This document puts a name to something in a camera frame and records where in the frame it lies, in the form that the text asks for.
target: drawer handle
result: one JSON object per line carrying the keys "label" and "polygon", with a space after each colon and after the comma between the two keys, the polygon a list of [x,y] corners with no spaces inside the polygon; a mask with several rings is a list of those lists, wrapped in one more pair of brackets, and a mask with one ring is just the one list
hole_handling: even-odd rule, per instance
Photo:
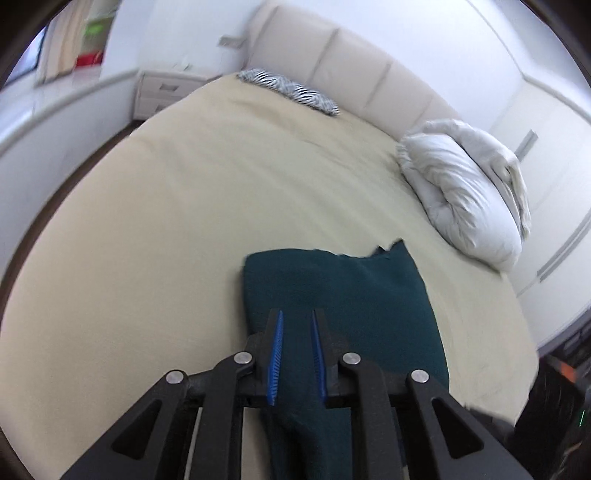
{"label": "drawer handle", "polygon": [[163,83],[162,85],[160,85],[160,90],[163,90],[165,92],[176,92],[177,89],[178,85],[169,85],[167,83]]}

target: green towel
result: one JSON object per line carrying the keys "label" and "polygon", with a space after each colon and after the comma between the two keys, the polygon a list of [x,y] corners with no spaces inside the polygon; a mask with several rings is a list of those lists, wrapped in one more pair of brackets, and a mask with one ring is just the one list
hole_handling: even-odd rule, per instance
{"label": "green towel", "polygon": [[263,411],[275,480],[352,478],[349,410],[320,402],[310,342],[314,308],[331,332],[382,369],[422,368],[445,387],[449,376],[423,279],[403,241],[367,258],[320,250],[252,254],[243,270],[249,334],[262,332],[269,310],[284,315],[275,407]]}

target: black metal bracket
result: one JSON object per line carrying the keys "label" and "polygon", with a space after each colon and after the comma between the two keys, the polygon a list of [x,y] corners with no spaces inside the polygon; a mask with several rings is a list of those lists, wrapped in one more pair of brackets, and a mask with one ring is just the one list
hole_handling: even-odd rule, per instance
{"label": "black metal bracket", "polygon": [[[186,474],[190,480],[239,480],[243,409],[275,401],[282,323],[282,313],[272,310],[265,332],[250,336],[243,352],[210,371],[166,374],[62,480],[181,480]],[[311,340],[325,406],[351,410],[355,480],[402,480],[403,458],[411,479],[531,480],[428,373],[384,372],[348,352],[346,340],[333,339],[321,310],[314,311]]]}

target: crumpled white comforter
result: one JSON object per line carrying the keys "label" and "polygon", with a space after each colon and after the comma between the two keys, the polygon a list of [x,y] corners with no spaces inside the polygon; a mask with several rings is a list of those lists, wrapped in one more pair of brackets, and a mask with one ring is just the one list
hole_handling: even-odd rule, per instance
{"label": "crumpled white comforter", "polygon": [[406,133],[398,162],[449,243],[499,271],[515,265],[531,216],[513,152],[483,130],[437,120]]}

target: white nightstand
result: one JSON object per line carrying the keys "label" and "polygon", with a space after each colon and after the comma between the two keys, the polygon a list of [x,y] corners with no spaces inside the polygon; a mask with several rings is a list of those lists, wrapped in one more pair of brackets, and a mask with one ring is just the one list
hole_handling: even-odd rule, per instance
{"label": "white nightstand", "polygon": [[204,70],[144,70],[139,76],[134,119],[146,120],[220,77]]}

